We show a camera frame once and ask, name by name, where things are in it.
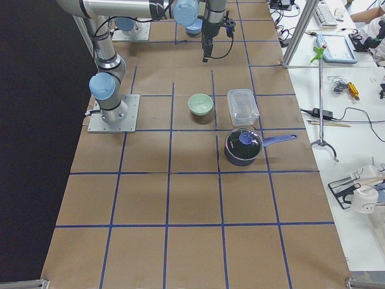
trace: white cup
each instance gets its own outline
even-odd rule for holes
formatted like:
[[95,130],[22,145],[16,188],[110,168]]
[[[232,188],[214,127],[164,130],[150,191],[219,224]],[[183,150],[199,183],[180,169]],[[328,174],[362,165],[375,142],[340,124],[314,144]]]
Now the white cup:
[[373,213],[378,200],[378,191],[376,189],[363,185],[354,190],[351,198],[351,208],[363,214]]

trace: green clip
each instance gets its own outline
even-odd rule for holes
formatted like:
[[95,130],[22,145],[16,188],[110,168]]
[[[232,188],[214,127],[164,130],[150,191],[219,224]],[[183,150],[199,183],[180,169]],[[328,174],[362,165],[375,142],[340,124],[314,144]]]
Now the green clip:
[[314,56],[314,58],[310,62],[313,62],[316,59],[318,59],[318,60],[322,59],[324,56],[324,50],[325,49],[326,49],[326,45],[323,45],[322,47],[314,46],[313,51],[316,53],[316,55]]

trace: keyboard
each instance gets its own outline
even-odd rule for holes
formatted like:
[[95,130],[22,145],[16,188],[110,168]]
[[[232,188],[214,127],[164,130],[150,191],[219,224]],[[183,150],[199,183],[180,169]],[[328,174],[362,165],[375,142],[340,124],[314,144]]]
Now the keyboard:
[[326,3],[318,3],[315,8],[315,14],[322,27],[332,28],[338,25],[337,20],[330,12],[329,6]]

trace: blue bowl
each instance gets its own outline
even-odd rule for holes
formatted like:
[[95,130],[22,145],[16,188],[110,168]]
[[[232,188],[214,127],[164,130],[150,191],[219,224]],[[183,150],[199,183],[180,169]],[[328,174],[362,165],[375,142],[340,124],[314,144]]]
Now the blue bowl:
[[197,18],[193,24],[186,26],[185,28],[188,34],[199,34],[202,30],[202,20]]

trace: metal pole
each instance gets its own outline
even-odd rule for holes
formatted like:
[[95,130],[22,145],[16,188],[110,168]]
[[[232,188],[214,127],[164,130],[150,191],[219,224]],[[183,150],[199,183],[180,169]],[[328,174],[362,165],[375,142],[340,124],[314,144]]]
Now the metal pole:
[[293,37],[291,38],[289,46],[285,52],[285,55],[283,56],[282,66],[284,68],[288,68],[290,61],[292,60],[295,51],[300,44],[301,38],[305,33],[306,27],[309,24],[310,18],[313,16],[313,12],[315,11],[315,7],[317,6],[318,2],[319,0],[307,0],[300,20],[298,21],[298,25],[293,33]]
[[85,23],[83,21],[83,18],[80,18],[78,16],[74,16],[73,19],[75,20],[75,23],[79,28],[80,34],[82,34],[84,42],[87,45],[87,48],[90,51],[90,54],[92,56],[93,55],[93,46],[92,46],[91,39],[88,36],[88,32],[87,32],[87,29],[85,27]]
[[318,60],[319,79],[319,139],[324,142],[324,91],[322,86],[322,58]]

